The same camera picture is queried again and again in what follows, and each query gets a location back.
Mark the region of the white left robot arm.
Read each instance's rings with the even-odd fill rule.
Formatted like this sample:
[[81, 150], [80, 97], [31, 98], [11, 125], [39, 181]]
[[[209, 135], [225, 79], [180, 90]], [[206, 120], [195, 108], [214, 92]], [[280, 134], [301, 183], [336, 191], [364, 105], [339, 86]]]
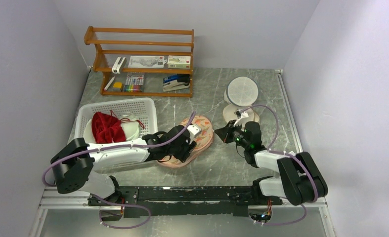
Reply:
[[111, 144], [87, 143], [84, 138], [76, 138], [51, 159], [49, 169], [53, 172], [58, 193], [88, 192], [99, 196], [108, 205], [115, 205], [122, 197], [119, 184], [114, 177], [100, 174], [101, 169], [165, 157], [185, 162], [201, 131], [197, 125], [178, 125], [169, 132]]

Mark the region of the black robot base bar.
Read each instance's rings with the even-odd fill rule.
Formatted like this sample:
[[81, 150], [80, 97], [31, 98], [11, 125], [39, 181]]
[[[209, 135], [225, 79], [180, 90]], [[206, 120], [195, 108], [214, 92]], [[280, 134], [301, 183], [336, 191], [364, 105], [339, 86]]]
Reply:
[[108, 203], [91, 195], [88, 205], [111, 210], [113, 204], [126, 204], [124, 218], [177, 215], [249, 216], [249, 207], [281, 205], [279, 197], [258, 197], [252, 186], [132, 187], [121, 186]]

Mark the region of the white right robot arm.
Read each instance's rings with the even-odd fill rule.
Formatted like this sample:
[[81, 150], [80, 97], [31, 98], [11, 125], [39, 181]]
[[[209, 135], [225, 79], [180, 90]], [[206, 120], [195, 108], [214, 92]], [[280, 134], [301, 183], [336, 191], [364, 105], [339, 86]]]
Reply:
[[328, 194], [327, 183], [311, 154], [279, 152], [265, 147], [259, 123], [249, 121], [241, 126], [231, 120], [214, 133], [222, 142], [242, 147], [247, 164], [278, 174], [277, 177], [267, 176], [253, 181], [251, 197], [256, 204], [264, 204], [270, 197], [279, 197], [292, 205], [300, 205], [315, 202]]

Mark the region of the floral peach laundry bag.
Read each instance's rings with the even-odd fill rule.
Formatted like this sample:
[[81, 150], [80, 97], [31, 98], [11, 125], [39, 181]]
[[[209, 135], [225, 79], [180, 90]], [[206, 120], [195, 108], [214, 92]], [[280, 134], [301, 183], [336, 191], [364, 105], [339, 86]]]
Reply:
[[213, 142], [213, 126], [211, 121], [202, 115], [196, 115], [192, 121], [194, 125], [201, 128], [201, 133], [195, 138], [197, 143], [194, 150], [185, 162], [181, 162], [174, 156], [165, 156], [161, 160], [157, 161], [159, 165], [169, 168], [180, 168], [188, 165], [191, 161], [197, 158], [202, 152], [204, 152]]

